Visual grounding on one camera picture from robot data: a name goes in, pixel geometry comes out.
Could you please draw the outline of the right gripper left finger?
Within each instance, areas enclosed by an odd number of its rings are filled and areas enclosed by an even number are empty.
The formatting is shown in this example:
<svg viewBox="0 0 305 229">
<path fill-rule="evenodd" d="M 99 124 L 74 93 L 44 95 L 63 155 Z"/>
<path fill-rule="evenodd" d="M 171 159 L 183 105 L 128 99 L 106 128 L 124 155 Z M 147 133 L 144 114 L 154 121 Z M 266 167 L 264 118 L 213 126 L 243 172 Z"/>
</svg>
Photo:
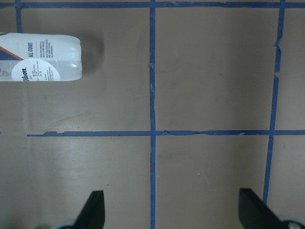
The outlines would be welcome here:
<svg viewBox="0 0 305 229">
<path fill-rule="evenodd" d="M 78 217 L 75 220 L 76 229 L 102 229 L 105 223 L 104 192 L 93 191 Z"/>
</svg>

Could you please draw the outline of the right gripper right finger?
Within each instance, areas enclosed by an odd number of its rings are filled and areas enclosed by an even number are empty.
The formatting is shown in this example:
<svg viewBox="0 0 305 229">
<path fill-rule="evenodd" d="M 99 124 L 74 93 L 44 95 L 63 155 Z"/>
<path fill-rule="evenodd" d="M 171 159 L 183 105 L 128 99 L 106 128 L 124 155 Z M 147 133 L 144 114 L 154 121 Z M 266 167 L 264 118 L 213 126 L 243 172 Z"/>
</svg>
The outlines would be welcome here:
<svg viewBox="0 0 305 229">
<path fill-rule="evenodd" d="M 238 218 L 244 229 L 285 229 L 281 221 L 250 188 L 239 189 Z"/>
</svg>

